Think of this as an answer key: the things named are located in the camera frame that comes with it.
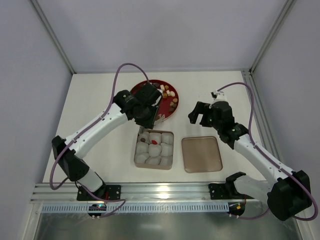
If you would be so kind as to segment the metal tongs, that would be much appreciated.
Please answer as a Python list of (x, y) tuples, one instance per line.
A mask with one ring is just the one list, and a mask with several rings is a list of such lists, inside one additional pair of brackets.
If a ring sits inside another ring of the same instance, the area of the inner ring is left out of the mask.
[(157, 127), (159, 124), (163, 123), (164, 120), (165, 120), (165, 115), (164, 115), (164, 114), (159, 114), (159, 115), (156, 117), (155, 122), (154, 122), (152, 128), (146, 128), (146, 127), (140, 126), (138, 133), (139, 133), (139, 134), (142, 134), (142, 133), (144, 133), (144, 132), (147, 131), (147, 130), (153, 130), (153, 129), (154, 129), (155, 127)]

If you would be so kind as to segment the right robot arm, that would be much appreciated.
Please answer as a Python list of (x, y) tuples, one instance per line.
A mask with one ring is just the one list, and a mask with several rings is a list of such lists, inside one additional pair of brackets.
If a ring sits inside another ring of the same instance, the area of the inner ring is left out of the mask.
[(190, 123), (195, 124), (199, 115), (202, 116), (201, 126), (214, 128), (223, 143), (245, 157), (265, 178), (259, 181), (245, 173), (235, 173), (226, 179), (234, 192), (264, 203), (281, 221), (316, 205), (309, 176), (302, 170), (294, 171), (285, 166), (254, 141), (250, 131), (235, 121), (228, 102), (199, 101), (188, 114)]

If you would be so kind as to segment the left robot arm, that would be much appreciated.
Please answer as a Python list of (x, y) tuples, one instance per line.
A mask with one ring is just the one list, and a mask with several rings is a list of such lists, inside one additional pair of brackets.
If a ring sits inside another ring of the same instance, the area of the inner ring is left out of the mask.
[(119, 91), (106, 110), (76, 133), (66, 138), (59, 135), (53, 138), (53, 165), (59, 166), (68, 180), (79, 183), (89, 194), (101, 198), (105, 183), (85, 163), (84, 157), (106, 135), (128, 121), (134, 120), (138, 126), (152, 129), (162, 98), (161, 91), (148, 82), (135, 93)]

